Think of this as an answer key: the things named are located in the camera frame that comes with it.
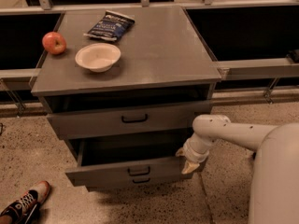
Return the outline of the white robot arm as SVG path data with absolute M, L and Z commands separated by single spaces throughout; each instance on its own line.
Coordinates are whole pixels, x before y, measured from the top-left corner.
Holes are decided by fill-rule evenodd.
M 204 162 L 218 140 L 256 153 L 248 224 L 299 224 L 299 124 L 233 123 L 223 115 L 200 115 L 176 155 L 184 175 Z

